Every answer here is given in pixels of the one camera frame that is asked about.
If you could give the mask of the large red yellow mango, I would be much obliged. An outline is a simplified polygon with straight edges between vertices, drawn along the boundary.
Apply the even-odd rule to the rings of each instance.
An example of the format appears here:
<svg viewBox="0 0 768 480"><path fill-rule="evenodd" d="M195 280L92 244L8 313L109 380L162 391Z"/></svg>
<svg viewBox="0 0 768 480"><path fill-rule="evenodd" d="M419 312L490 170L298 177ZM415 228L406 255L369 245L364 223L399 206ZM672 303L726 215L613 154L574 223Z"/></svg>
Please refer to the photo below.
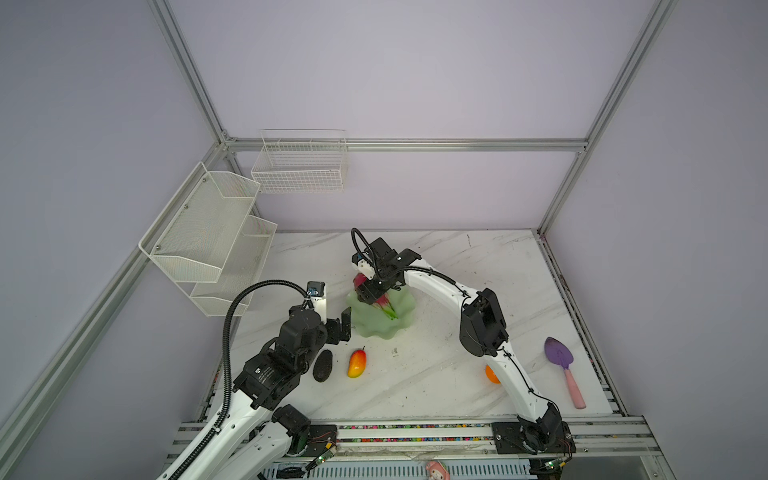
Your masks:
<svg viewBox="0 0 768 480"><path fill-rule="evenodd" d="M347 366L348 378L359 378L366 369L367 366L367 354L364 348L353 351L349 357Z"/></svg>

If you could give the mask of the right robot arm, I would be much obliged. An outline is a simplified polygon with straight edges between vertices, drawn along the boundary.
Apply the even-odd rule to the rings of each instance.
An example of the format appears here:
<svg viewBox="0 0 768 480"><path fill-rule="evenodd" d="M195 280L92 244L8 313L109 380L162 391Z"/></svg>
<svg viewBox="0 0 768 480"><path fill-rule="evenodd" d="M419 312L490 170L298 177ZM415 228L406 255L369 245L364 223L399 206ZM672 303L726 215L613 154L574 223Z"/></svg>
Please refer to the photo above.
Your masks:
<svg viewBox="0 0 768 480"><path fill-rule="evenodd" d="M357 299L378 305L403 287L416 289L456 315L458 339L471 355L483 359L511 398L519 423L521 447L543 453L565 440L565 422L557 404L535 387L513 350L497 294L466 286L436 270L420 254L391 248L382 238L368 241L353 228L355 253L351 263L362 279L355 283Z"/></svg>

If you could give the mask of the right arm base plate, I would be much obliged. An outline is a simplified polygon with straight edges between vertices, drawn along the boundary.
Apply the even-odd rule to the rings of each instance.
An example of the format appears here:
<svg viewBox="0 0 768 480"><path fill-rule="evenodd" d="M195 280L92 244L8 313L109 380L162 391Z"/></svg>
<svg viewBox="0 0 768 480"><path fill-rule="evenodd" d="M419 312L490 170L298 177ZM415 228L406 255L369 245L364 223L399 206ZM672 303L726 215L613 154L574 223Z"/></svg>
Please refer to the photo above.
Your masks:
<svg viewBox="0 0 768 480"><path fill-rule="evenodd" d="M576 451L570 428L562 420L551 425L494 422L491 429L498 454L569 455Z"/></svg>

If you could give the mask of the pink dragon fruit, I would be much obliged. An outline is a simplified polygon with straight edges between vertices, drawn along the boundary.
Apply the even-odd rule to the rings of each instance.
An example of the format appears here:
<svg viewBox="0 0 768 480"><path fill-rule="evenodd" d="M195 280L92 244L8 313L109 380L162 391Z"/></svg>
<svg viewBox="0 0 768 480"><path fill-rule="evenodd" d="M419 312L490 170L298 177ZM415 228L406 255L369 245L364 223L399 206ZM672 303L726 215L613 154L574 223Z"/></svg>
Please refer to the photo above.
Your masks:
<svg viewBox="0 0 768 480"><path fill-rule="evenodd" d="M363 273L358 273L353 279L354 291L360 302L378 308L390 320L398 317L382 284L376 279L369 279Z"/></svg>

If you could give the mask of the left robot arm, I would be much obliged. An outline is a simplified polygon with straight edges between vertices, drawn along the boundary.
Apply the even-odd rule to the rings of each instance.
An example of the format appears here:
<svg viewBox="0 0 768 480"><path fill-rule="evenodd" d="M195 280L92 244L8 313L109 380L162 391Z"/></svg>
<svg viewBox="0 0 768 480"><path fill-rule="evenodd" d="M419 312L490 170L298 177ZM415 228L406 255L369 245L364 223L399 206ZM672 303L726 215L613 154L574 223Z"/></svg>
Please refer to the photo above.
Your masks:
<svg viewBox="0 0 768 480"><path fill-rule="evenodd" d="M231 371L233 318L241 302L269 286L290 288L302 302L289 309L279 334L269 340L241 372ZM254 479L297 443L306 440L311 422L291 405L280 403L327 344L348 341L348 319L327 317L326 288L310 281L301 287L287 280L265 280L237 294L225 314L222 334L220 408L200 433L159 477L161 479Z"/></svg>

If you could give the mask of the black avocado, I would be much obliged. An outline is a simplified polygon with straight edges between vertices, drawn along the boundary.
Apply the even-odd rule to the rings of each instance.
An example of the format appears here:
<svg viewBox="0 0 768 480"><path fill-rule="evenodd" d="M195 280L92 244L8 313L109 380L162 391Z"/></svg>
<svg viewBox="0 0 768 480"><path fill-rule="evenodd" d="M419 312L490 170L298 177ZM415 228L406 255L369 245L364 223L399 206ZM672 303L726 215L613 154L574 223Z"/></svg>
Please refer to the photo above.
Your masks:
<svg viewBox="0 0 768 480"><path fill-rule="evenodd" d="M312 376L318 383L326 382L333 370L334 358L330 350L323 350L314 363Z"/></svg>

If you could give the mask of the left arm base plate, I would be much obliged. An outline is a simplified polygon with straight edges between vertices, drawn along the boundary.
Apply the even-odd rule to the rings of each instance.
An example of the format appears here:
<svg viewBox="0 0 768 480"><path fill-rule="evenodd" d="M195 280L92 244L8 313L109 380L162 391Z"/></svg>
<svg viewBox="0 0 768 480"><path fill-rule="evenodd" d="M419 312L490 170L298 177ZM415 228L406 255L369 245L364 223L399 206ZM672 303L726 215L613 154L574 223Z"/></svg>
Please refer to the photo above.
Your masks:
<svg viewBox="0 0 768 480"><path fill-rule="evenodd" d="M307 430L294 437L288 457L317 457L326 450L326 445L335 444L338 427L334 424L310 425Z"/></svg>

